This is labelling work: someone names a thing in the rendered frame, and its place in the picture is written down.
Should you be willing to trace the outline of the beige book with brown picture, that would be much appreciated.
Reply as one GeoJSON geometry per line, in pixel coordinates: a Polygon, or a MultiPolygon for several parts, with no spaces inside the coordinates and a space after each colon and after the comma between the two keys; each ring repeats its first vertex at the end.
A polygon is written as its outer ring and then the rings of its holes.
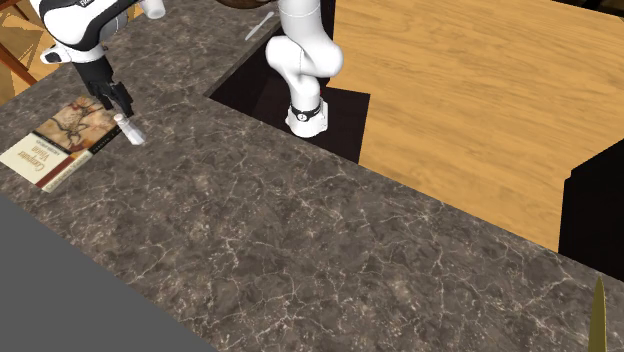
{"type": "Polygon", "coordinates": [[[0,162],[51,193],[120,133],[114,115],[81,96],[0,154],[0,162]]]}

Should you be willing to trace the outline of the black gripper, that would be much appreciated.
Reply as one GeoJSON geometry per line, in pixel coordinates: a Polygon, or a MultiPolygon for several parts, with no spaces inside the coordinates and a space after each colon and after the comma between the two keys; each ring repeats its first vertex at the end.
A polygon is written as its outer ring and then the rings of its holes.
{"type": "Polygon", "coordinates": [[[106,110],[123,111],[132,117],[133,99],[122,82],[113,83],[113,69],[105,56],[86,63],[73,63],[88,92],[98,98],[106,110]]]}

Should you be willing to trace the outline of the white slim utensil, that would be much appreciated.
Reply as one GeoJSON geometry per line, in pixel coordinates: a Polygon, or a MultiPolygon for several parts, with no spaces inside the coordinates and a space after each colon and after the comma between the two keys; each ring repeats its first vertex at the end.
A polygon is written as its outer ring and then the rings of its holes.
{"type": "Polygon", "coordinates": [[[250,40],[261,28],[262,26],[268,21],[270,20],[272,17],[274,17],[275,12],[274,11],[270,11],[268,12],[265,17],[257,24],[255,25],[250,31],[249,33],[245,36],[244,40],[248,41],[250,40]]]}

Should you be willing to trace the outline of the brown wooden chair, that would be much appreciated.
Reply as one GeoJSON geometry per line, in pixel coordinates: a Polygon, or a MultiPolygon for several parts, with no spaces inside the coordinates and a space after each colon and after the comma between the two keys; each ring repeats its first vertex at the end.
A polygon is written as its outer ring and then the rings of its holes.
{"type": "MultiPolygon", "coordinates": [[[[20,1],[21,0],[0,0],[0,12],[7,8],[14,8],[25,21],[29,22],[29,17],[18,5],[20,1]]],[[[27,67],[23,65],[21,61],[16,56],[14,56],[1,42],[0,62],[8,67],[19,78],[25,81],[29,86],[37,83],[37,80],[29,73],[27,67]]]]}

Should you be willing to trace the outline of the dark robot stand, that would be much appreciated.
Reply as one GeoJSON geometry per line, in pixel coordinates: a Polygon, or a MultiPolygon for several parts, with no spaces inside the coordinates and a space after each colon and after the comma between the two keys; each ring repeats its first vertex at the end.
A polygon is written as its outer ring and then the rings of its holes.
{"type": "MultiPolygon", "coordinates": [[[[265,36],[249,56],[218,88],[205,95],[214,101],[253,117],[284,132],[289,107],[289,89],[265,58],[267,42],[283,33],[282,29],[265,36]]],[[[309,143],[358,163],[370,102],[368,93],[332,88],[326,79],[319,81],[321,96],[328,103],[328,130],[312,137],[309,143]]]]}

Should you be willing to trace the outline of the brown bowl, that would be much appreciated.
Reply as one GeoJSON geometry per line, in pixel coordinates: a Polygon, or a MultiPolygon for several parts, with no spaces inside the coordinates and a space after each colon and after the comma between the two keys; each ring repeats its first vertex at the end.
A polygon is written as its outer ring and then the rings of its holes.
{"type": "Polygon", "coordinates": [[[265,6],[275,0],[216,0],[218,3],[233,9],[255,9],[265,6]]]}

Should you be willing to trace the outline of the olive green pointed leaf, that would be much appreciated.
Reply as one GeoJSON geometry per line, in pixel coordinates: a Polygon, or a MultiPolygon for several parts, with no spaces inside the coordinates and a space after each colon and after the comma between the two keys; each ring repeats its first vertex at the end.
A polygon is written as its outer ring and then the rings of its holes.
{"type": "Polygon", "coordinates": [[[606,298],[604,283],[601,277],[598,277],[596,280],[593,294],[588,334],[588,352],[607,352],[606,298]]]}

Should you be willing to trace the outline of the white cylinder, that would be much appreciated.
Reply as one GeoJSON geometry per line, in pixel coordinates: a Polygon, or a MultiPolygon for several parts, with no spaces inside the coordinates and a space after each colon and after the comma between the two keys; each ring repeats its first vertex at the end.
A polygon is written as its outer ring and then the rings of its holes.
{"type": "Polygon", "coordinates": [[[140,0],[139,6],[149,19],[160,19],[166,14],[163,0],[140,0]]]}

